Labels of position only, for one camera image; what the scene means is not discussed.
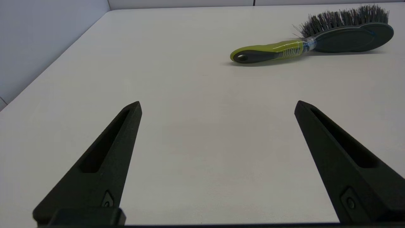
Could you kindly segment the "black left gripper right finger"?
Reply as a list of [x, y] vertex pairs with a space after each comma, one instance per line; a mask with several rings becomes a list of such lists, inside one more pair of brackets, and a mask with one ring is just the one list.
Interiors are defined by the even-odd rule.
[[298, 101], [295, 117], [340, 222], [404, 222], [401, 175], [317, 107]]

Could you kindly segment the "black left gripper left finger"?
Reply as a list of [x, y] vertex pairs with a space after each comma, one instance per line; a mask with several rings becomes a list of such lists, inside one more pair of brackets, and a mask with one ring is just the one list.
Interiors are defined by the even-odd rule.
[[119, 226], [142, 109], [124, 107], [33, 210], [38, 226]]

